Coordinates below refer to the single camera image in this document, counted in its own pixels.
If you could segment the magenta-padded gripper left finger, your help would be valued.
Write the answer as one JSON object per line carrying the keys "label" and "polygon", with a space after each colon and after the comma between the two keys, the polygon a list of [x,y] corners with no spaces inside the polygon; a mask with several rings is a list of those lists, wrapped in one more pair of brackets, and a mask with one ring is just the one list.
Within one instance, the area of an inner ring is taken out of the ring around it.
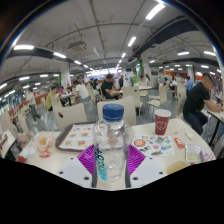
{"label": "magenta-padded gripper left finger", "polygon": [[84,188],[92,188],[95,172],[94,146],[91,145],[77,157],[69,157],[58,170],[58,176]]}

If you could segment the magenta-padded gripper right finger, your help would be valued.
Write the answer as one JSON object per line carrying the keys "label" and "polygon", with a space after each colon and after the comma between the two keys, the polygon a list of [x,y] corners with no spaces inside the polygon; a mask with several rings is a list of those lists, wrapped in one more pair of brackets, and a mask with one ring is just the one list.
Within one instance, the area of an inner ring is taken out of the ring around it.
{"label": "magenta-padded gripper right finger", "polygon": [[166,176],[161,165],[151,157],[146,157],[133,145],[129,146],[125,170],[127,188],[139,188]]}

